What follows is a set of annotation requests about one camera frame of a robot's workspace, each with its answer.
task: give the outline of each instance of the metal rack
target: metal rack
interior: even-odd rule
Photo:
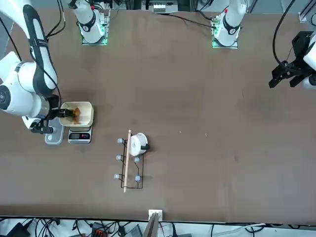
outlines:
[[[115,174],[114,178],[120,180],[120,187],[124,188],[124,173],[126,168],[126,153],[127,150],[127,139],[118,139],[118,143],[123,145],[123,155],[117,155],[117,160],[122,162],[122,169],[120,174]],[[137,167],[137,175],[135,176],[135,186],[129,187],[126,186],[127,189],[142,189],[143,188],[143,180],[144,180],[144,154],[140,154],[137,157],[134,157],[134,165]]]

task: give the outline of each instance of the brown table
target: brown table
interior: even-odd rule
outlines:
[[[59,15],[39,12],[48,32]],[[268,87],[280,15],[245,16],[238,50],[212,49],[209,29],[144,11],[119,11],[108,46],[81,46],[66,17],[49,48],[63,101],[94,105],[92,142],[70,145],[66,132],[47,146],[0,113],[1,214],[146,219],[162,209],[165,220],[316,223],[316,93]],[[287,16],[280,59],[303,29]],[[30,59],[17,26],[12,36]],[[143,190],[123,194],[115,156],[129,128],[153,148]]]

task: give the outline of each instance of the power strip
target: power strip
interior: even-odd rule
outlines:
[[[155,213],[158,213],[159,221],[162,221],[162,210],[148,210],[148,220],[151,218],[151,216]]]

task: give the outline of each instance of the wooden dowel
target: wooden dowel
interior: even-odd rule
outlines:
[[[127,175],[128,175],[128,162],[129,162],[129,149],[130,149],[130,136],[132,135],[132,131],[128,131],[128,139],[127,139],[127,152],[126,152],[126,163],[125,163],[125,176],[124,176],[124,193],[126,193],[127,189]]]

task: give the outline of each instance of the robotic arm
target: robotic arm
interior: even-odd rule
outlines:
[[[35,62],[20,62],[14,52],[0,60],[0,109],[22,116],[28,129],[52,133],[44,120],[73,117],[73,112],[56,108],[59,97],[52,94],[57,75],[51,62],[40,17],[29,0],[0,1],[0,12],[24,31]]]
[[[238,37],[241,21],[246,13],[244,0],[230,0],[229,6],[219,15],[220,25],[215,38],[223,46],[231,46]]]
[[[79,22],[83,38],[88,43],[96,43],[105,35],[102,31],[101,14],[98,10],[92,10],[88,0],[67,0],[68,7],[72,9]]]
[[[316,89],[316,32],[301,31],[292,40],[295,60],[288,63],[282,61],[273,71],[269,87],[274,88],[283,79],[290,80],[290,86],[295,87],[303,82],[306,89]]]

